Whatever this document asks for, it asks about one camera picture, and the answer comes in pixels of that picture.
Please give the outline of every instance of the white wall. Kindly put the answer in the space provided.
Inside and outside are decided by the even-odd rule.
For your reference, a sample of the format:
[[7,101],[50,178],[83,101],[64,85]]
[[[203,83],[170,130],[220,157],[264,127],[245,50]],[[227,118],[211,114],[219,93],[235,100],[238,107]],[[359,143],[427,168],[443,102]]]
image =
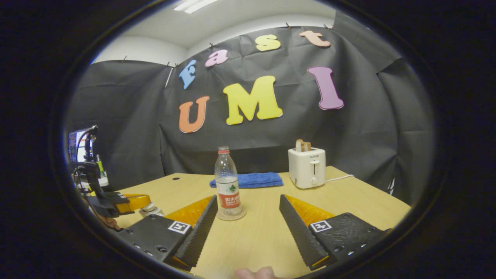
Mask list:
[[112,41],[93,63],[108,60],[138,60],[167,64],[181,63],[186,59],[186,49],[159,39],[121,36]]
[[270,16],[270,17],[255,19],[252,21],[247,21],[245,23],[221,31],[209,38],[201,40],[199,43],[197,43],[187,51],[185,59],[188,59],[189,57],[209,48],[210,47],[209,43],[218,44],[233,37],[254,32],[257,30],[286,26],[286,22],[290,26],[323,27],[323,25],[325,24],[328,27],[331,27],[332,25],[334,25],[335,15],[336,15],[336,11],[334,10],[334,13],[330,14],[329,17],[304,15],[304,14],[282,14],[282,15]]

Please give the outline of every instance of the blue towel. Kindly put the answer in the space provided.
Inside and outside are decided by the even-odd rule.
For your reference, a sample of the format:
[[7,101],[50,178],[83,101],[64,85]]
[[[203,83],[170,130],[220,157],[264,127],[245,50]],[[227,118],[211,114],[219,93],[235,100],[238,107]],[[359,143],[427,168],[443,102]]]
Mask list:
[[[275,172],[249,173],[238,175],[240,189],[263,188],[270,186],[283,186],[282,178]],[[215,180],[210,181],[210,187],[215,188]]]

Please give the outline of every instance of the foam letter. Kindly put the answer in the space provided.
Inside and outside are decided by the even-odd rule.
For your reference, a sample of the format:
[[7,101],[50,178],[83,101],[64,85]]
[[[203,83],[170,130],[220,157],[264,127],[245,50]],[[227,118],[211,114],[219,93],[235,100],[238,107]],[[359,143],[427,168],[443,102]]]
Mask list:
[[331,68],[311,67],[308,71],[315,77],[320,91],[320,103],[318,106],[323,110],[342,108],[344,102],[338,97],[336,88],[334,88],[331,78]]
[[209,60],[205,62],[205,67],[212,67],[215,64],[222,64],[227,60],[227,50],[220,50],[212,53]]
[[231,84],[224,88],[227,94],[229,106],[229,118],[227,125],[234,125],[243,122],[243,116],[239,114],[238,107],[248,120],[252,120],[255,115],[255,108],[258,104],[256,116],[259,119],[269,119],[282,116],[282,109],[277,106],[274,94],[273,83],[276,78],[271,75],[259,77],[255,80],[251,94],[248,94],[239,83]]
[[196,63],[196,60],[191,60],[191,62],[179,73],[179,77],[183,79],[183,82],[185,83],[183,89],[186,89],[194,80],[194,64]]
[[307,30],[300,33],[300,36],[306,37],[312,44],[319,47],[328,47],[331,45],[328,41],[322,41],[319,37],[322,37],[320,33],[314,33],[313,31]]
[[193,102],[187,102],[179,106],[179,130],[181,130],[181,132],[188,134],[200,130],[205,122],[205,112],[209,99],[209,96],[203,96],[196,100],[196,103],[198,104],[198,115],[196,116],[196,121],[194,123],[189,122],[189,108],[193,105]]
[[275,50],[281,46],[275,35],[263,35],[255,39],[256,48],[260,51]]

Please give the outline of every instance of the computer screen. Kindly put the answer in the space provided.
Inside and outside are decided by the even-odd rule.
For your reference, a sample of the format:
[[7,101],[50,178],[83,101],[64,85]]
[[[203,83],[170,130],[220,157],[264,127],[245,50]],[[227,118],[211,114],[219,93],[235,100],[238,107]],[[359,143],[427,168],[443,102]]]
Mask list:
[[[77,142],[79,141],[80,137],[83,137],[83,139],[79,144],[79,151],[77,152],[77,162],[84,162],[84,154],[85,154],[84,143],[86,141],[86,134],[83,133],[88,129],[89,128],[81,129],[69,133],[69,158],[71,162],[76,162],[76,148],[77,148]],[[93,152],[92,148],[93,148],[93,142],[90,142],[91,153]]]

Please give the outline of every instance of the wooden table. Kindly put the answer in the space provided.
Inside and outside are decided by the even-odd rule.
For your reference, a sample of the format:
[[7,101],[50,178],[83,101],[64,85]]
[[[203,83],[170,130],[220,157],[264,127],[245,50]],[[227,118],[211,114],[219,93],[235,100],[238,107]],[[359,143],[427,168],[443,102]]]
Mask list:
[[[381,230],[394,227],[410,210],[404,202],[354,177],[327,182],[311,189],[299,189],[280,173],[284,186],[240,189],[242,206],[247,214],[240,220],[215,219],[193,274],[207,279],[235,278],[234,270],[256,271],[272,266],[276,276],[299,277],[310,272],[279,211],[281,194],[300,199],[334,215],[350,212]],[[329,166],[326,179],[346,173]],[[217,194],[209,182],[213,175],[175,173],[130,187],[123,194],[148,194],[165,214],[200,199]],[[117,218],[121,227],[141,220],[138,213]]]

